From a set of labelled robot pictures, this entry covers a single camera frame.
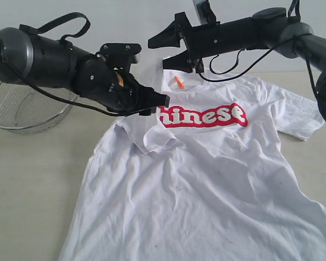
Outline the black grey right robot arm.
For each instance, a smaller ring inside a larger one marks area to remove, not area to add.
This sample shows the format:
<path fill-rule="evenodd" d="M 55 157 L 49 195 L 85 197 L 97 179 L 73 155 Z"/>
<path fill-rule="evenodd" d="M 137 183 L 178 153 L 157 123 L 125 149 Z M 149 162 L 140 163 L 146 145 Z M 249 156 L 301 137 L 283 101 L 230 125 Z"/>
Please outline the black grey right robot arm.
<path fill-rule="evenodd" d="M 186 51 L 164 60 L 164 68 L 187 73 L 202 73 L 203 58 L 239 50 L 267 49 L 282 56 L 305 60 L 321 75 L 312 82 L 318 109 L 326 122 L 326 39 L 315 36 L 311 27 L 285 8 L 268 8 L 251 17 L 220 23 L 210 8 L 198 14 L 201 24 L 192 26 L 185 13 L 177 13 L 173 22 L 148 40 L 148 48 L 180 47 Z"/>

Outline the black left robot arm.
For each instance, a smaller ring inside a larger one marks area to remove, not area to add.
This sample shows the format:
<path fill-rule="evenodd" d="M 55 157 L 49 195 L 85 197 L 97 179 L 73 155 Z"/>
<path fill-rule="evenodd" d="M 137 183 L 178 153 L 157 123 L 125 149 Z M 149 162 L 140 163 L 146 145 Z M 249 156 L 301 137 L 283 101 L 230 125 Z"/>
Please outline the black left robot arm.
<path fill-rule="evenodd" d="M 27 85 L 47 95 L 47 89 L 66 89 L 101 105 L 108 116 L 149 116 L 168 107 L 167 95 L 143 86 L 130 73 L 141 46 L 106 43 L 96 53 L 66 39 L 52 40 L 27 29 L 0 30 L 0 81 Z"/>

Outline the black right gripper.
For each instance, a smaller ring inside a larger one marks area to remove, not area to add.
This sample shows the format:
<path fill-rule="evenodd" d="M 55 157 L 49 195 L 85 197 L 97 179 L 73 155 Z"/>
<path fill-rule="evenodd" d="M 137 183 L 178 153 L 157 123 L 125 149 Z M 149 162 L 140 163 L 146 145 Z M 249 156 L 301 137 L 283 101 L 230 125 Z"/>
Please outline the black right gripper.
<path fill-rule="evenodd" d="M 185 12 L 176 13 L 174 21 L 166 29 L 148 40 L 148 48 L 180 48 L 183 40 L 187 51 L 163 59 L 163 69 L 203 73 L 201 58 L 221 54 L 220 26 L 220 22 L 216 22 L 193 27 Z"/>

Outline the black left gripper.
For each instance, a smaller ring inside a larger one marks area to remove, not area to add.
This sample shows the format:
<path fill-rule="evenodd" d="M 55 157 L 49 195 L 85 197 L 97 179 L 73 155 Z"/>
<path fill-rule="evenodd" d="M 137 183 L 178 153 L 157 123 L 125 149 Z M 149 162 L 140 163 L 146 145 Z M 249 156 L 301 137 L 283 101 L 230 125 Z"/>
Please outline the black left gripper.
<path fill-rule="evenodd" d="M 150 116 L 156 113 L 158 107 L 169 107 L 168 95 L 139 84 L 130 72 L 106 67 L 105 75 L 108 81 L 106 94 L 110 99 L 105 106 L 108 116 L 129 116 L 137 113 L 140 116 Z"/>

